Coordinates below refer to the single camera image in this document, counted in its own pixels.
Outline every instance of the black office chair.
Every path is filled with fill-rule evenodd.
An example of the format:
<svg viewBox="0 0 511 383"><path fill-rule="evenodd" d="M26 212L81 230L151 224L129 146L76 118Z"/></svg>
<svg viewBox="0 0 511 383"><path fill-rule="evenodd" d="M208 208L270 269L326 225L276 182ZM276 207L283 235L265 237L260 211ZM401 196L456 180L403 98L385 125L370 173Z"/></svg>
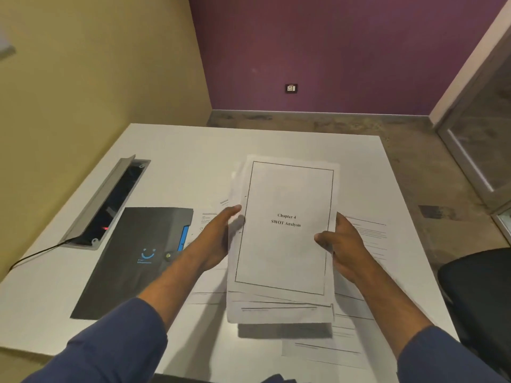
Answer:
<svg viewBox="0 0 511 383"><path fill-rule="evenodd" d="M511 377L511 248L445 264L438 281L461 343Z"/></svg>

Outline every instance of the black cable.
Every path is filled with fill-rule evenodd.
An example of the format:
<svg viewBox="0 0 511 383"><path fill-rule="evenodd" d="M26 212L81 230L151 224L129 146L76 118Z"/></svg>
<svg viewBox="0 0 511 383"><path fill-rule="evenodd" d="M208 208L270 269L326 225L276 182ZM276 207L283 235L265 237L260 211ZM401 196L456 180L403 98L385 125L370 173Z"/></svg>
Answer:
<svg viewBox="0 0 511 383"><path fill-rule="evenodd" d="M22 259L16 261L15 263L12 264L12 266L9 268L9 271L7 272L7 274L9 274L9 272L14 269L14 267L19 264L20 262L23 262L25 259L29 259L30 257L33 257L37 254L41 254L41 253L44 253L45 251L50 251L50 250L53 250L54 248L56 247L59 247L63 244L67 244L67 243L71 243L72 241L74 241L76 238L79 238L79 237L75 237L75 238L71 238L71 239L67 239L63 242L60 242L59 244L55 244L54 246L51 246L51 247L48 247L47 249L44 249L44 250L41 250L41 251L38 251L37 253L34 253L34 254L30 254L29 256L26 256L26 257L23 257Z"/></svg>

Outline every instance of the left hand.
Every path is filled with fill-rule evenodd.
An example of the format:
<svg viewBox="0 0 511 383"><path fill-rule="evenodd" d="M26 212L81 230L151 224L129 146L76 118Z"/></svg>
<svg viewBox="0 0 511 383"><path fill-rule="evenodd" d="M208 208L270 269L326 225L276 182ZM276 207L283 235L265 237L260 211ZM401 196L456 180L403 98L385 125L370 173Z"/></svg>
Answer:
<svg viewBox="0 0 511 383"><path fill-rule="evenodd" d="M186 248L199 257L201 271L214 268L227 255L229 219L241 211L241 205L227 207L209 222L199 236Z"/></svg>

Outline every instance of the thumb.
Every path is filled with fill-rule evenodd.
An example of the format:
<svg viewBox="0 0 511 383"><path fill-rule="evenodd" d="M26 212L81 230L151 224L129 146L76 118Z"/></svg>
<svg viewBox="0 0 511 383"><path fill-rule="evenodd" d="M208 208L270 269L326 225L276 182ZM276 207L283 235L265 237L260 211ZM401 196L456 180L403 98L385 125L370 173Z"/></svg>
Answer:
<svg viewBox="0 0 511 383"><path fill-rule="evenodd" d="M227 223L230 218L232 218L234 215L236 215L238 212L241 211L241 205L236 205L233 207L226 207L220 212L217 216L222 223Z"/></svg>
<svg viewBox="0 0 511 383"><path fill-rule="evenodd" d="M314 236L314 240L318 245L323 247L326 251L332 252L332 245L336 241L337 234L332 231L323 231L320 233L317 233Z"/></svg>

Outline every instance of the gray floor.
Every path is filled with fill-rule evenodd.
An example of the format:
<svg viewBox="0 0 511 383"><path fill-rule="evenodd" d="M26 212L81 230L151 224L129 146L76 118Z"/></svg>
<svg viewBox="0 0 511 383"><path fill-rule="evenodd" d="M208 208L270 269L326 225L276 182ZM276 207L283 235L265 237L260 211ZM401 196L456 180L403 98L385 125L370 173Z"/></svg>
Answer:
<svg viewBox="0 0 511 383"><path fill-rule="evenodd" d="M380 136L434 270L508 246L427 117L214 110L208 126Z"/></svg>

